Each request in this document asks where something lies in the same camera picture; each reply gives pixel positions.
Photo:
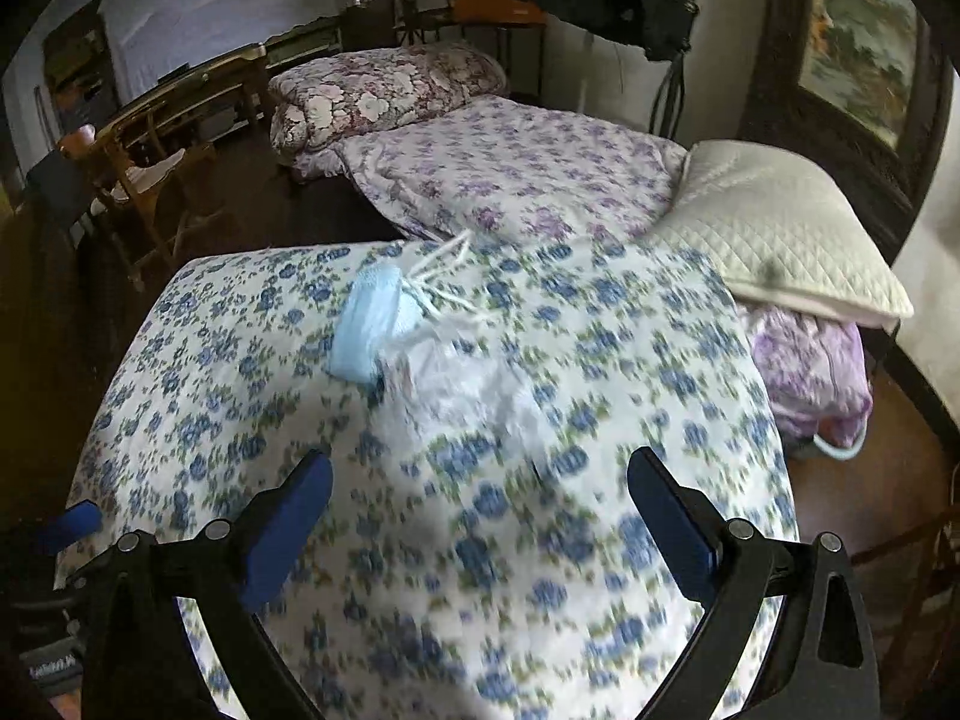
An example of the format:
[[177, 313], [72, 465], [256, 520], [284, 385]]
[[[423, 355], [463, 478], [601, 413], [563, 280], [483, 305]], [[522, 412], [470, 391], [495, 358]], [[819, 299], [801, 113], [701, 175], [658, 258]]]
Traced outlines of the orange top side table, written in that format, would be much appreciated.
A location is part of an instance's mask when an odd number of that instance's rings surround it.
[[464, 37], [480, 36], [493, 52], [511, 85], [511, 96], [523, 103], [544, 99], [547, 17], [524, 0], [454, 0], [454, 24]]

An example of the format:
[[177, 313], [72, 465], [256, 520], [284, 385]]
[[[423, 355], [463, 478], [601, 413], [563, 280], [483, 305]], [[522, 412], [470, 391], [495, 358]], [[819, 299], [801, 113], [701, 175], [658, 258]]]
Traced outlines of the purple floral bed cover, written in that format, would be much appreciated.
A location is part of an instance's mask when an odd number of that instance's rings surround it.
[[431, 121], [340, 138], [296, 169], [345, 177], [407, 238], [630, 241], [670, 210], [686, 149], [569, 110], [483, 96]]

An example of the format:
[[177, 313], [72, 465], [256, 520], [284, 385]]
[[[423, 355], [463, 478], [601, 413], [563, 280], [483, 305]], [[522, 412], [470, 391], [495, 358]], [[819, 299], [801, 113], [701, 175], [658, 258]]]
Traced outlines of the blue floral bed sheet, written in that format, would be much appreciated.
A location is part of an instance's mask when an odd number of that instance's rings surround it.
[[[358, 273], [425, 270], [466, 355], [512, 362], [547, 422], [530, 463], [488, 426], [382, 426], [327, 359]], [[309, 450], [331, 504], [263, 610], [332, 718], [631, 718], [700, 619], [647, 534], [626, 462], [654, 450], [721, 514], [796, 536], [768, 395], [703, 255], [643, 244], [436, 255], [426, 242], [257, 250], [188, 263], [107, 389], [71, 494], [103, 528], [194, 536]]]

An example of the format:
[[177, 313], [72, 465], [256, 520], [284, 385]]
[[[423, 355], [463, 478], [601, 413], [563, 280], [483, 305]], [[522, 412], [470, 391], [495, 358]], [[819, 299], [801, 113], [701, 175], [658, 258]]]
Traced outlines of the maroon floral rolled quilt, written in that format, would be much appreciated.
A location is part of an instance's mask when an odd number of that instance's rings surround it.
[[270, 80], [270, 143], [291, 161], [342, 138], [427, 121], [508, 89], [508, 75], [493, 57], [459, 41], [340, 52]]

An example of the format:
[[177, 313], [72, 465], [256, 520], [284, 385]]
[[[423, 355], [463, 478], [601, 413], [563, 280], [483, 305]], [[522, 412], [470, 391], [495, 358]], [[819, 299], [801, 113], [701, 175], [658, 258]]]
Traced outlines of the purple floral blanket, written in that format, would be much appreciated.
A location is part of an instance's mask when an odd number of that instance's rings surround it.
[[737, 316], [786, 449], [823, 418], [871, 417], [871, 379], [855, 323], [750, 302], [737, 304]]

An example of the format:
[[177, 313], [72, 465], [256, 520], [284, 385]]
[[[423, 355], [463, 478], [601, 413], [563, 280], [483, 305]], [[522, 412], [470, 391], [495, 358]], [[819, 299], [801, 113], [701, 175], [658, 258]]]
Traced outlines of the light blue wash basin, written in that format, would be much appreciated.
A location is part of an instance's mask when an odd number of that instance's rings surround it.
[[823, 418], [811, 436], [803, 437], [793, 445], [791, 455], [802, 460], [828, 458], [846, 463], [861, 454], [868, 432], [867, 418]]

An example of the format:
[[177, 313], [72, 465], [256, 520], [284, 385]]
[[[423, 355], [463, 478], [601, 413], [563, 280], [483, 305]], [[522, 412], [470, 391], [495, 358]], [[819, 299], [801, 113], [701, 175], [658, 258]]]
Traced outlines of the wooden desk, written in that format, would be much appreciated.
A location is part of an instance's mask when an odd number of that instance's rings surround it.
[[166, 154], [164, 140], [172, 133], [224, 110], [239, 112], [241, 121], [257, 125], [274, 115], [274, 98], [268, 93], [274, 76], [340, 49], [340, 25], [332, 16], [174, 71], [166, 82], [122, 107], [99, 128], [94, 144], [114, 142], [129, 149], [144, 143], [156, 154]]

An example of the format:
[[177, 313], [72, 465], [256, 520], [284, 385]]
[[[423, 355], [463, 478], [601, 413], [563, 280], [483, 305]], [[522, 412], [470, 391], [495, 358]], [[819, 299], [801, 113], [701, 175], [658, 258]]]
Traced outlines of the framed landscape painting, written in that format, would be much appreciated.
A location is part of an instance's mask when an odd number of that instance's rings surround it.
[[811, 0], [799, 87], [895, 149], [918, 55], [911, 0]]

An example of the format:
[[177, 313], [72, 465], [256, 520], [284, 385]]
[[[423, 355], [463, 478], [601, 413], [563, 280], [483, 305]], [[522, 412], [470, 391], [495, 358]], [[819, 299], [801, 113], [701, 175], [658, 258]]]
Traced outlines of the clear plastic wrapper bag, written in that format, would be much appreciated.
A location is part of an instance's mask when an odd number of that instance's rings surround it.
[[371, 424], [397, 449], [478, 434], [539, 470], [548, 465], [555, 431], [534, 382], [505, 355], [483, 351], [470, 325], [423, 323], [382, 346], [377, 370], [381, 401]]

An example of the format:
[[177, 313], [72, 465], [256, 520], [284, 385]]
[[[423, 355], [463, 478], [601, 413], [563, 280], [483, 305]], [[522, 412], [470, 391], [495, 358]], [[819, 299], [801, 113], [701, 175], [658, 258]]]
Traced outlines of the white quilted pillow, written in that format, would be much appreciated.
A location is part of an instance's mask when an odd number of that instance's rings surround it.
[[647, 237], [708, 255], [746, 301], [867, 328], [914, 316], [846, 195], [822, 167], [786, 149], [739, 140], [693, 146], [672, 210]]

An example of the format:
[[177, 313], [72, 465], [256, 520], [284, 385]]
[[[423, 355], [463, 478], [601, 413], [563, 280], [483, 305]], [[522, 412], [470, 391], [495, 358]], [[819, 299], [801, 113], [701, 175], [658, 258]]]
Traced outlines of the light blue face mask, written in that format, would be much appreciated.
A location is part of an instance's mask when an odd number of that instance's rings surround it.
[[466, 261], [472, 238], [470, 231], [459, 232], [407, 270], [392, 263], [361, 268], [338, 317], [327, 372], [336, 379], [373, 385], [381, 349], [423, 320], [439, 319], [437, 299], [478, 314], [480, 309], [472, 301], [436, 284]]

